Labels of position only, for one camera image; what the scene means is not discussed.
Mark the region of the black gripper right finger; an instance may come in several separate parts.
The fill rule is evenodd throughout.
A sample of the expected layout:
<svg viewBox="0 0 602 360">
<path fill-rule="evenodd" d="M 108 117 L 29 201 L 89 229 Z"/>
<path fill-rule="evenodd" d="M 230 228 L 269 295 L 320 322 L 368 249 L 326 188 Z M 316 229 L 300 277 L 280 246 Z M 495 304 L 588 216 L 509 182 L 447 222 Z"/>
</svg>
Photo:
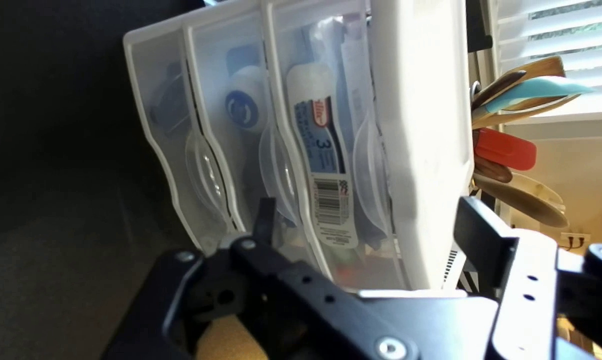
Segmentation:
<svg viewBox="0 0 602 360">
<path fill-rule="evenodd" d="M 512 255 L 512 228 L 481 197 L 463 195 L 456 208 L 455 239 L 478 271 L 478 291 L 495 298 Z"/>
</svg>

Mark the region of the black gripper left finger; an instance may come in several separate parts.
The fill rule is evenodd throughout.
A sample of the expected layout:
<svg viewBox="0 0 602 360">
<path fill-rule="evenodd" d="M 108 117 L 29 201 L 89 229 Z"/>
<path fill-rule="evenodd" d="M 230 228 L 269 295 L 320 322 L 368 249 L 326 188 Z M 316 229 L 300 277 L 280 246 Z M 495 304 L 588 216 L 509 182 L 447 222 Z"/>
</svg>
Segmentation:
<svg viewBox="0 0 602 360">
<path fill-rule="evenodd" d="M 274 234 L 276 200 L 262 197 L 253 226 L 253 238 L 258 246 L 270 246 Z"/>
</svg>

